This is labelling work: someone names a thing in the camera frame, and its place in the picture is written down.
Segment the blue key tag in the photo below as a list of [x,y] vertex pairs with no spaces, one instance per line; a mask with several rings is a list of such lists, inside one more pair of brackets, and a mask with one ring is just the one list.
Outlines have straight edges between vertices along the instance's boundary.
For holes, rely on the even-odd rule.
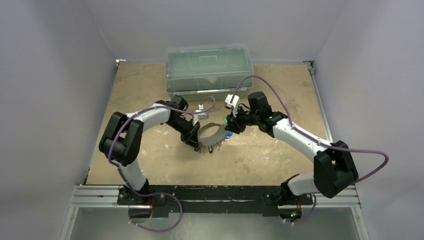
[[228,140],[232,135],[233,135],[233,133],[231,131],[229,131],[228,134],[225,137],[225,140]]

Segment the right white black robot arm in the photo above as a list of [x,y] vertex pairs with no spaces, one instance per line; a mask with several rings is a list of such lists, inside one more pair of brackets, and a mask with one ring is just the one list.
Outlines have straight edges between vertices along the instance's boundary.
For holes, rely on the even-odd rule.
[[318,193],[331,199],[358,180],[357,168],[345,142],[331,143],[302,134],[302,128],[290,122],[288,115],[272,110],[261,91],[248,95],[247,108],[241,106],[239,99],[229,94],[224,100],[225,107],[231,111],[226,116],[227,131],[240,134],[247,126],[257,126],[261,132],[289,144],[313,164],[312,173],[296,174],[281,183],[278,196],[281,204],[292,204],[304,194]]

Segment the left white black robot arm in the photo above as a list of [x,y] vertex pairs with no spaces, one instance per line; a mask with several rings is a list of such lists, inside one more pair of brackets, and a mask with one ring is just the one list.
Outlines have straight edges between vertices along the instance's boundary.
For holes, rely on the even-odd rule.
[[131,188],[129,197],[136,204],[142,205],[149,199],[149,182],[137,163],[143,132],[167,124],[180,133],[184,144],[196,151],[200,149],[200,124],[182,116],[188,106],[183,97],[175,95],[170,101],[159,100],[138,113],[111,115],[98,148],[118,168],[126,186]]

